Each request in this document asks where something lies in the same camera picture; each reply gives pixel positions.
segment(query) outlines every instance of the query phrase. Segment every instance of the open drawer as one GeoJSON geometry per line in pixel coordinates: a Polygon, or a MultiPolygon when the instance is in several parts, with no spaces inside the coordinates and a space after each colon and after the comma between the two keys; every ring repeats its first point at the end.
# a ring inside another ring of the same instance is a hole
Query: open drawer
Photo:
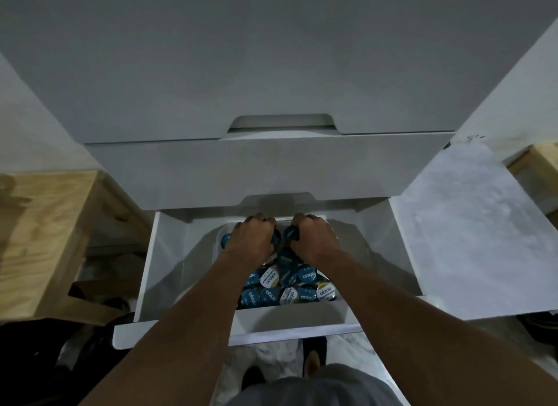
{"type": "MultiPolygon", "coordinates": [[[[308,194],[257,196],[234,207],[157,212],[134,323],[115,328],[115,348],[131,348],[207,272],[223,226],[262,211],[278,220],[296,212],[325,217],[341,246],[364,267],[422,296],[387,199],[318,202],[308,194]]],[[[235,312],[230,345],[361,331],[343,300],[235,312]]]]}

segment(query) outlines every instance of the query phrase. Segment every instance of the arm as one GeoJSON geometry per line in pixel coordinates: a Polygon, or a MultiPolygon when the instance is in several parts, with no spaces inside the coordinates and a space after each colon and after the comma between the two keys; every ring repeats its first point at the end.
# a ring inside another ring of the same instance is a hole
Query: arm
{"type": "Polygon", "coordinates": [[[227,353],[244,282],[272,253],[275,219],[237,224],[207,274],[87,395],[90,405],[206,405],[227,353]]]}
{"type": "Polygon", "coordinates": [[[292,249],[322,270],[414,406],[556,405],[558,381],[472,325],[380,280],[343,252],[331,227],[297,214],[292,249]]]}

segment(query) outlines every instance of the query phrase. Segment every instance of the white countertop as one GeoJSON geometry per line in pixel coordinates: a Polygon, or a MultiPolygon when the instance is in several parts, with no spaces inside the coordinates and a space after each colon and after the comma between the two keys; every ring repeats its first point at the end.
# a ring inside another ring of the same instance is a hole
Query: white countertop
{"type": "Polygon", "coordinates": [[[558,308],[558,231],[486,146],[442,150],[390,203],[422,292],[449,313],[558,308]]]}

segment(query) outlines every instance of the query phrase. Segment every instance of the forearm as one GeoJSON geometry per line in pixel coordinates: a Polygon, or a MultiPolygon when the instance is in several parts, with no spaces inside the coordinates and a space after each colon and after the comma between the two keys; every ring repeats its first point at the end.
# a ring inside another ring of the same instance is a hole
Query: forearm
{"type": "Polygon", "coordinates": [[[385,283],[348,254],[320,268],[411,404],[558,404],[558,382],[513,348],[385,283]]]}
{"type": "Polygon", "coordinates": [[[234,262],[222,254],[82,405],[208,404],[249,274],[234,262]]]}

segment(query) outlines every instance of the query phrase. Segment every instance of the gray shorts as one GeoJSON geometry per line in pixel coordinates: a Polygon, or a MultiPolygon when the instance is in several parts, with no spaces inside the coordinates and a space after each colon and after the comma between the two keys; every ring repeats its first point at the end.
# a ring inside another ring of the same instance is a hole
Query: gray shorts
{"type": "Polygon", "coordinates": [[[227,406],[401,406],[389,386],[346,365],[320,368],[312,378],[287,377],[241,391],[227,406]]]}

